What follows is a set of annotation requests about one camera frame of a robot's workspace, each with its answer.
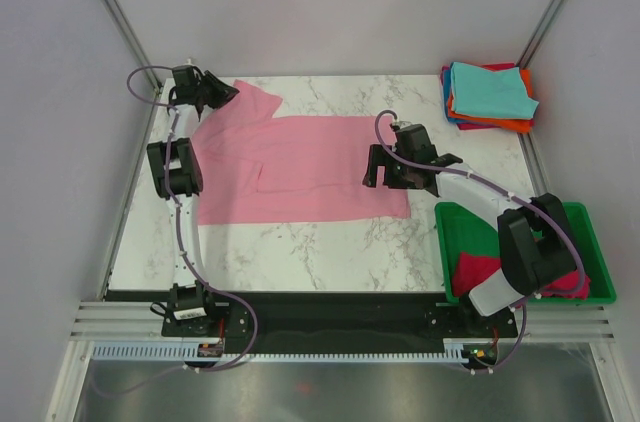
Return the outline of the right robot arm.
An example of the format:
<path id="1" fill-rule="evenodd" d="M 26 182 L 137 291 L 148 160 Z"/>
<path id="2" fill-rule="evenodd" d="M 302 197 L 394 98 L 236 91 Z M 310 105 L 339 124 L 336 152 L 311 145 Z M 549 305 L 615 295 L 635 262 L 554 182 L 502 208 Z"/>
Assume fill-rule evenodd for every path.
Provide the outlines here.
<path id="1" fill-rule="evenodd" d="M 584 284 L 581 256 L 562 202 L 545 193 L 524 199 L 475 172 L 453 154 L 437 153 L 420 124 L 391 125 L 396 143 L 387 145 L 380 128 L 369 147 L 363 185 L 377 186 L 378 170 L 389 189 L 422 190 L 454 202 L 493 228 L 498 236 L 501 266 L 467 291 L 468 304 L 458 310 L 458 323 L 467 334 L 483 334 L 494 314 L 526 298 L 547 291 L 571 273 L 578 275 L 575 289 Z"/>

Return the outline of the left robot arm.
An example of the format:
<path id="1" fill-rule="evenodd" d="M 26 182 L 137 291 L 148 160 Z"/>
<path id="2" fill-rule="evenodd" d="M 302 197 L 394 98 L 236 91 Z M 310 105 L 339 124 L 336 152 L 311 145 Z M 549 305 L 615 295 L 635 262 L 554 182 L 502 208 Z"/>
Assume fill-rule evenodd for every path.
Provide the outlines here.
<path id="1" fill-rule="evenodd" d="M 163 317 L 165 337 L 220 338 L 228 306 L 218 307 L 203 283 L 198 208 L 204 181 L 192 137 L 203 112 L 223 107 L 238 90 L 191 64 L 173 67 L 171 73 L 173 86 L 161 104 L 168 115 L 166 135 L 146 147 L 154 188 L 166 202 L 174 238 L 168 299 L 154 308 Z"/>

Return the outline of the pink t shirt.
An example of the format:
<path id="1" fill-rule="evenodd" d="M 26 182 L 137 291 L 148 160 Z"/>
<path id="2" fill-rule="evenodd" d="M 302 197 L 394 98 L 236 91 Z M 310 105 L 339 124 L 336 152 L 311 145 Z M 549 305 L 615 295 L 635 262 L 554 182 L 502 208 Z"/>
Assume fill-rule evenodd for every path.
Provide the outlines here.
<path id="1" fill-rule="evenodd" d="M 286 116 L 282 98 L 247 82 L 191 142 L 203 176 L 201 226 L 407 219 L 408 195 L 363 178 L 369 148 L 395 136 L 390 117 Z"/>

